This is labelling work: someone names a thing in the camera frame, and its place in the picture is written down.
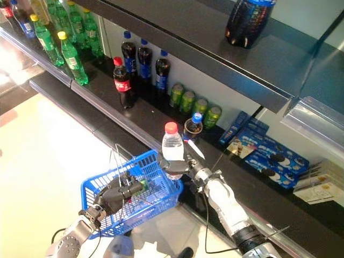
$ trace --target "blue bottle cap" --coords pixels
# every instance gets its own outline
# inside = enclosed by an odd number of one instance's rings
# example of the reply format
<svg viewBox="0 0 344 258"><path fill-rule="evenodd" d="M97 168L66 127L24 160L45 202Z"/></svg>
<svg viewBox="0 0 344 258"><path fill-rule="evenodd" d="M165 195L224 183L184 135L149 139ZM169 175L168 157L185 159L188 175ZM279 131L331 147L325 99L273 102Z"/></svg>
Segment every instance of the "blue bottle cap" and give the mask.
<svg viewBox="0 0 344 258"><path fill-rule="evenodd" d="M161 54L161 56L167 56L168 55L168 53L165 50L161 50L160 54Z"/></svg>
<svg viewBox="0 0 344 258"><path fill-rule="evenodd" d="M191 119L195 124L202 122L202 114L201 113L194 113Z"/></svg>
<svg viewBox="0 0 344 258"><path fill-rule="evenodd" d="M125 38L125 39L131 38L130 31L125 31L125 32L123 33L123 35L124 35L124 38Z"/></svg>

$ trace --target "tile floor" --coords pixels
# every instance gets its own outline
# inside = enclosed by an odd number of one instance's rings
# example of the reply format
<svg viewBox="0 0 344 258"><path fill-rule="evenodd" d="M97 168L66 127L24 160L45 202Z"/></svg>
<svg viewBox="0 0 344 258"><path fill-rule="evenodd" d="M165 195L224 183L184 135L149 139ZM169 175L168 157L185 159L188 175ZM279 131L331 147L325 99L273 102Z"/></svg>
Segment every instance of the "tile floor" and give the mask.
<svg viewBox="0 0 344 258"><path fill-rule="evenodd" d="M110 149L41 94L0 116L0 257L44 257L52 234L81 208L80 184L114 166ZM183 208L170 209L132 232L135 258L176 257L186 246L206 255L205 227ZM228 248L209 233L208 249ZM103 257L112 239L102 238L93 257ZM98 239L88 240L88 257Z"/></svg>

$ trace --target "small soda bottle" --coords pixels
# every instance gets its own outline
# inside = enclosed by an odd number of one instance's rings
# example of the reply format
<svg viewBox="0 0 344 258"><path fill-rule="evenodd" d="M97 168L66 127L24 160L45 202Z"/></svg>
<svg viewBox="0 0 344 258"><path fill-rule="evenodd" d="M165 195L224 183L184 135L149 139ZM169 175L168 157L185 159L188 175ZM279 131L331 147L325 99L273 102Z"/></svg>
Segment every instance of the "small soda bottle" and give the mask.
<svg viewBox="0 0 344 258"><path fill-rule="evenodd" d="M67 39L67 34L64 31L60 31L58 36L61 40L62 55L66 60L71 72L73 73L75 80L80 85L87 84L88 77L84 71L84 68L82 67L75 47L69 42Z"/></svg>
<svg viewBox="0 0 344 258"><path fill-rule="evenodd" d="M52 38L50 31L41 23L37 15L30 15L31 21L33 21L36 36L41 43L44 51L49 56L51 62L56 66L61 66L65 62L60 54L60 51L56 47L55 41Z"/></svg>
<svg viewBox="0 0 344 258"><path fill-rule="evenodd" d="M113 58L113 63L113 79L116 89L119 92L120 103L124 109L129 109L134 105L129 74L123 66L122 58L116 56Z"/></svg>
<svg viewBox="0 0 344 258"><path fill-rule="evenodd" d="M96 22L90 13L90 10L84 8L84 23L87 36L87 42L91 46L92 54L98 58L104 55L101 43L99 42L99 33Z"/></svg>
<svg viewBox="0 0 344 258"><path fill-rule="evenodd" d="M67 4L69 6L69 15L70 15L71 25L76 34L76 43L79 45L81 49L86 49L89 46L86 42L86 34L85 34L85 28L84 28L82 17L80 13L78 12L78 10L76 9L73 1L68 1Z"/></svg>

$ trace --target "plastic bottle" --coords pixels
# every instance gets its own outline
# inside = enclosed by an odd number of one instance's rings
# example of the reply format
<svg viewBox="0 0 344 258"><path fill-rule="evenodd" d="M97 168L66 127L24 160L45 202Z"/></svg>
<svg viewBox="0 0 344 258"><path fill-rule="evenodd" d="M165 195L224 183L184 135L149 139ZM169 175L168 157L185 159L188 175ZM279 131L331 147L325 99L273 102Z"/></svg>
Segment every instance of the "plastic bottle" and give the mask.
<svg viewBox="0 0 344 258"><path fill-rule="evenodd" d="M238 0L226 27L233 46L251 48L266 26L276 0Z"/></svg>
<svg viewBox="0 0 344 258"><path fill-rule="evenodd" d="M37 15L30 15L31 21L33 21L36 36L41 43L43 49L49 56L51 62L56 66L61 66L65 62L60 54L60 51L56 47L55 41L52 38L50 31L41 23Z"/></svg>
<svg viewBox="0 0 344 258"><path fill-rule="evenodd" d="M153 52L147 47L148 42L141 39L141 46L138 49L138 59L140 63L140 77L144 84L152 83L152 56Z"/></svg>
<svg viewBox="0 0 344 258"><path fill-rule="evenodd" d="M174 122L165 124L165 135L162 139L162 155L166 160L184 160L183 140L178 133L177 124ZM182 177L182 175L166 175L171 180L177 180Z"/></svg>
<svg viewBox="0 0 344 258"><path fill-rule="evenodd" d="M59 39L61 40L62 55L67 62L67 65L71 69L75 80L80 84L84 85L88 83L88 77L82 67L80 58L77 54L75 47L67 39L67 34L64 31L58 33Z"/></svg>
<svg viewBox="0 0 344 258"><path fill-rule="evenodd" d="M129 109L134 105L129 74L123 66L122 58L116 56L113 58L115 65L113 70L113 79L116 89L119 92L119 100L124 109Z"/></svg>
<svg viewBox="0 0 344 258"><path fill-rule="evenodd" d="M28 39L36 38L33 24L29 20L25 10L20 5L18 5L17 0L11 0L11 4L13 15L15 16L15 19L19 23L21 29L24 31L26 37Z"/></svg>
<svg viewBox="0 0 344 258"><path fill-rule="evenodd" d="M101 43L99 42L99 33L96 22L90 13L90 10L84 8L84 23L87 36L87 42L91 46L92 54L98 58L104 55Z"/></svg>
<svg viewBox="0 0 344 258"><path fill-rule="evenodd" d="M135 44L130 40L130 31L123 33L124 41L122 42L122 53L124 57L125 68L130 78L135 78L138 75L136 68L136 47Z"/></svg>
<svg viewBox="0 0 344 258"><path fill-rule="evenodd" d="M67 4L69 6L69 15L70 15L71 25L76 34L76 42L81 49L86 49L89 46L86 42L86 33L85 33L82 17L80 13L78 12L78 10L76 9L73 1L68 1Z"/></svg>
<svg viewBox="0 0 344 258"><path fill-rule="evenodd" d="M168 88L168 73L170 72L171 64L165 58L168 53L161 50L160 58L156 61L155 71L156 71L156 82L155 88L157 96L160 97L167 93Z"/></svg>

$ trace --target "yellow bottle cap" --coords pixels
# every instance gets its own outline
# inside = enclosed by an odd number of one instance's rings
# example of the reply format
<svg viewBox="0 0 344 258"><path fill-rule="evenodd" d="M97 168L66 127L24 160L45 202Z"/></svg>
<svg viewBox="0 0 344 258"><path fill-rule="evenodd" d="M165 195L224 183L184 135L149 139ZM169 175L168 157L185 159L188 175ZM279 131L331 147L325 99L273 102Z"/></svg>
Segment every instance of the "yellow bottle cap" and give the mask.
<svg viewBox="0 0 344 258"><path fill-rule="evenodd" d="M59 37L59 39L66 39L67 38L67 34L64 31L60 31L58 33L58 37Z"/></svg>
<svg viewBox="0 0 344 258"><path fill-rule="evenodd" d="M30 15L30 19L33 22L37 22L39 20L37 15Z"/></svg>

